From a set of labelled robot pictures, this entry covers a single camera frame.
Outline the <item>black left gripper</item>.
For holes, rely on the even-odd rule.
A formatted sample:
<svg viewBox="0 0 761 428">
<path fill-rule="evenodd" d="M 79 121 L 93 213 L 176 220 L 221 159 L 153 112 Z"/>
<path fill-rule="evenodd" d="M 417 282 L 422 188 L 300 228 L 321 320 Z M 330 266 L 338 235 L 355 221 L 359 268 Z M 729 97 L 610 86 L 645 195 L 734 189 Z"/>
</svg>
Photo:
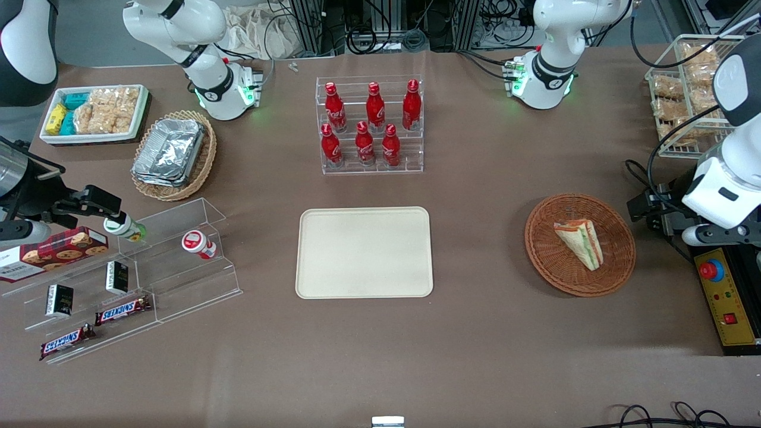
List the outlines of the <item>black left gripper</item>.
<svg viewBox="0 0 761 428">
<path fill-rule="evenodd" d="M 678 207 L 682 207 L 676 201 L 673 192 L 660 191 L 641 192 L 627 202 L 630 209 L 631 222 L 639 222 L 645 219 L 646 223 L 680 223 L 684 221 L 684 214 Z"/>
</svg>

